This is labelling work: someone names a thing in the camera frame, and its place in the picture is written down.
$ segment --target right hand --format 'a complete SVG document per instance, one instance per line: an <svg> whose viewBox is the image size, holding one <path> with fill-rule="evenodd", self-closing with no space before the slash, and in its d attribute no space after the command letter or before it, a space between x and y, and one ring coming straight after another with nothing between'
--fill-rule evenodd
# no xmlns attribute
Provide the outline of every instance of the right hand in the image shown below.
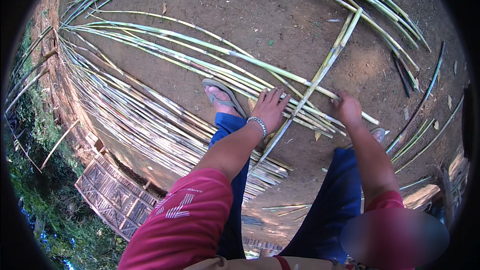
<svg viewBox="0 0 480 270"><path fill-rule="evenodd" d="M349 93L341 90L337 93L340 100L333 99L336 117L345 127L362 122L362 105Z"/></svg>
<svg viewBox="0 0 480 270"><path fill-rule="evenodd" d="M260 118L267 127L267 133L273 132L282 123L283 110L291 99L290 95L286 95L280 102L280 96L283 94L283 89L274 87L267 93L267 89L261 91L258 96L258 101L255 104L252 117Z"/></svg>

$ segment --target silver bracelet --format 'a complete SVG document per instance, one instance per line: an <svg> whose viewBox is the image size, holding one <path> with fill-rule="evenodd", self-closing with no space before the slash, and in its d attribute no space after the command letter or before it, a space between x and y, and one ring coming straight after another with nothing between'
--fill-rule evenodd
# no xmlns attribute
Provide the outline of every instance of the silver bracelet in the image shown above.
<svg viewBox="0 0 480 270"><path fill-rule="evenodd" d="M253 121L257 122L258 124L260 124L261 129L263 129L263 138L265 138L265 137L267 136L267 125L265 125L265 123L264 123L260 118L258 118L258 117L249 117L249 118L247 119L247 123L248 123L249 121L251 121L251 120L253 120Z"/></svg>

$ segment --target red t-shirt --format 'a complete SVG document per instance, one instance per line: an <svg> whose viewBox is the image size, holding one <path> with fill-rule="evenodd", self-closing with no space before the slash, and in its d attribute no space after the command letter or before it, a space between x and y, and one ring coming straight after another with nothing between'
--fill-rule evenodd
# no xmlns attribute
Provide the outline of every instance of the red t-shirt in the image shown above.
<svg viewBox="0 0 480 270"><path fill-rule="evenodd" d="M118 269L183 269L214 258L232 200L230 182L215 169L178 179L135 232ZM379 195L365 211L387 207L403 207L398 192Z"/></svg>

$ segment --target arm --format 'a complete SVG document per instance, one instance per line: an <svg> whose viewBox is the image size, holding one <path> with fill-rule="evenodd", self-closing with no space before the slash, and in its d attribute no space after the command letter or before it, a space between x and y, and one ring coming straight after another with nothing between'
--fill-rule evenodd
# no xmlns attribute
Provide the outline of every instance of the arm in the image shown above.
<svg viewBox="0 0 480 270"><path fill-rule="evenodd" d="M282 93L283 90L278 88L273 88L268 93L264 89L251 113L253 117L258 117L265 123L269 133L279 127L283 118L282 111L290 100L290 95L287 95L279 102ZM250 121L241 129L216 142L192 171L212 168L232 181L263 135L264 131L260 124Z"/></svg>
<svg viewBox="0 0 480 270"><path fill-rule="evenodd" d="M384 148L362 122L360 102L345 91L340 91L338 95L340 101L334 100L333 105L352 140L365 196L364 206L368 207L375 197L386 191L399 192L399 182Z"/></svg>

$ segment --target dirt ground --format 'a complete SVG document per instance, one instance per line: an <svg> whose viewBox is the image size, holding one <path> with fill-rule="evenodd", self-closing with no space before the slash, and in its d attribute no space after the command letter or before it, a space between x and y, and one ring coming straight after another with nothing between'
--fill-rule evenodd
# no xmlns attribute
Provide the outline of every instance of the dirt ground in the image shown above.
<svg viewBox="0 0 480 270"><path fill-rule="evenodd" d="M63 13L68 1L60 0L58 8L60 13ZM441 41L447 42L439 81L435 85L424 111L409 131L407 136L410 136L426 118L435 117L439 121L440 127L447 121L451 114L447 106L447 96L452 97L453 107L455 107L462 96L463 87L468 83L468 76L458 34L441 0L393 1L403 8L413 20L418 20L418 26L431 46L432 53L429 53L420 43L418 50L409 49L408 40L401 38L399 31L392 23L370 5L362 0L357 0L381 27L399 41L400 45L420 66L420 71L415 71L414 75L418 76L420 88L424 91L431 82ZM161 14L163 3L166 3L167 7L165 15L194 23L231 41L262 61L309 80L314 76L332 47L343 21L348 15L346 9L332 0L113 0L103 9ZM215 43L215 41L209 40L205 34L192 28L170 21L161 22L158 18L146 15L101 14L100 17L166 28ZM341 19L341 22L327 22L328 19ZM76 23L87 23L95 20L78 17L76 21ZM66 32L61 32L61 34L78 44L80 43L74 36ZM201 83L203 77L113 40L87 33L81 33L81 35L100 48L124 71L197 116L210 123L214 122L215 112L203 93ZM168 46L199 57L176 45L168 44ZM264 69L242 60L234 58L229 60L266 81L279 85L279 82ZM454 76L453 73L455 61L458 62L457 76ZM306 90L298 83L292 82L292 84L302 93ZM391 133L383 141L384 147L387 147L407 124L403 109L408 106L410 115L412 115L423 98L423 93L412 93L410 99L405 96L399 75L390 58L390 50L380 35L363 21L357 24L345 49L333 64L321 86L333 92L344 89L357 97L365 112L380 120L382 128L391 130ZM242 96L237 98L244 110L248 110L246 98ZM326 96L315 93L310 101L321 111L332 114L332 106ZM95 123L94 119L91 120L94 126L101 127ZM375 127L371 123L366 124L370 129ZM398 174L400 186L434 174L442 161L446 163L453 159L455 150L461 144L460 131L461 116L458 113L436 143ZM132 152L105 134L97 132L109 151L115 154L120 161L141 176L151 179L159 187L169 189L178 179L178 176L168 169ZM423 136L423 140L417 142L408 154L395 163L395 166L399 167L411 159L436 134L436 130L429 129ZM243 206L242 213L244 215L260 218L265 223L262 226L244 224L243 234L247 237L266 239L276 244L286 245L301 225L301 221L294 222L293 220L301 216L303 211L278 217L279 210L262 210L261 207L313 202L325 177L325 172L321 170L321 167L328 168L334 148L346 146L349 143L348 137L337 134L333 139L321 137L315 141L313 131L293 123L273 149L271 156L292 166L295 170L283 183L268 189ZM402 195L410 195L426 183L405 189Z"/></svg>

